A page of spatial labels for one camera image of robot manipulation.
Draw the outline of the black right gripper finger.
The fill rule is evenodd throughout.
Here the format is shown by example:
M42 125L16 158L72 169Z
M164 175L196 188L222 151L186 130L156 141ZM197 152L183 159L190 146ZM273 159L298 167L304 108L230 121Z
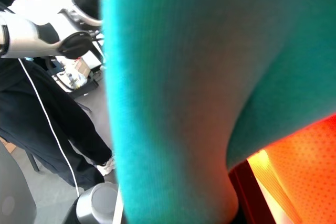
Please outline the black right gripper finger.
M229 173L238 197L238 212L233 224L275 224L253 171L244 161Z

